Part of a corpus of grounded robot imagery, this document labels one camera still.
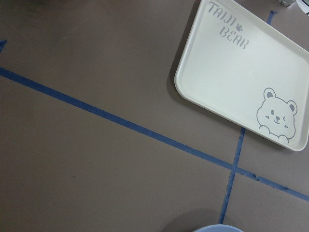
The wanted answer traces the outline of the cream bear serving tray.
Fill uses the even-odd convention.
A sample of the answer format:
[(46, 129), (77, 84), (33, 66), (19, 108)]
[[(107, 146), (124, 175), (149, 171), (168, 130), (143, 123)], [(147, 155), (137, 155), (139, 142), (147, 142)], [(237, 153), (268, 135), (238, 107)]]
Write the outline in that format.
[(194, 104), (287, 149), (309, 137), (309, 54), (233, 0), (203, 0), (174, 79)]

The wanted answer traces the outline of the blue round plate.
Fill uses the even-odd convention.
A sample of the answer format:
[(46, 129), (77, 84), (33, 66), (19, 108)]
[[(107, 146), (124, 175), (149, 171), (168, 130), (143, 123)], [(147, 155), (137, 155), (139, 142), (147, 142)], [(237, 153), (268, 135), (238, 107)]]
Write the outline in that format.
[(216, 224), (196, 229), (193, 232), (243, 232), (243, 231), (230, 225)]

